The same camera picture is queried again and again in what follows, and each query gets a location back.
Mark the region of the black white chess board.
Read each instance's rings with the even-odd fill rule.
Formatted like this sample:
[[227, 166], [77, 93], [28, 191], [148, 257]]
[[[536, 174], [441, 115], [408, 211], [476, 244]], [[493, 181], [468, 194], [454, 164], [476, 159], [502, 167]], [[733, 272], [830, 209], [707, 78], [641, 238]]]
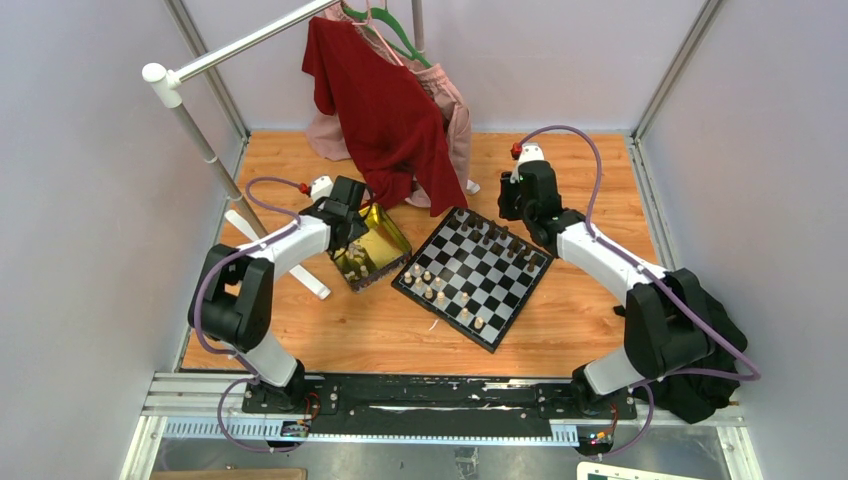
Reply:
[[[553, 263], [553, 257], [479, 213], [454, 208], [416, 251], [392, 287], [493, 353]], [[413, 283], [404, 283], [410, 272]], [[414, 290], [420, 277], [425, 286]], [[485, 325], [474, 329], [482, 317]]]

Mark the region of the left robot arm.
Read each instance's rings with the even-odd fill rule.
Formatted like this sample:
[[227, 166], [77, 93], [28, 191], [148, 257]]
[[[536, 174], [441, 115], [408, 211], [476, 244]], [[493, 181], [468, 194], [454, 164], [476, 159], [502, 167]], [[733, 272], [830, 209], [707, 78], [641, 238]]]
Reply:
[[298, 188], [311, 203], [289, 211], [286, 226], [239, 247], [218, 244], [208, 251], [188, 312], [202, 348], [237, 360], [283, 413], [298, 411], [307, 389], [303, 363], [270, 331], [275, 283], [301, 262], [367, 233], [360, 211], [376, 198], [365, 183], [345, 176]]

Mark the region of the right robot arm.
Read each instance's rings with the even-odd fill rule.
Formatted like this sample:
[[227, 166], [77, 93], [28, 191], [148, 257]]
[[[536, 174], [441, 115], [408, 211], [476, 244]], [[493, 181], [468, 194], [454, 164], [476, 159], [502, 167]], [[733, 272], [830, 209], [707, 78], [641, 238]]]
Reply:
[[[711, 322], [697, 278], [633, 256], [584, 214], [563, 207], [548, 161], [519, 160], [511, 172], [502, 173], [498, 205], [502, 218], [522, 221], [538, 246], [590, 275], [623, 308], [622, 346], [572, 374], [571, 403], [577, 413], [596, 417], [625, 388], [664, 377], [714, 352], [716, 343], [703, 329]], [[687, 309], [702, 325], [686, 315]]]

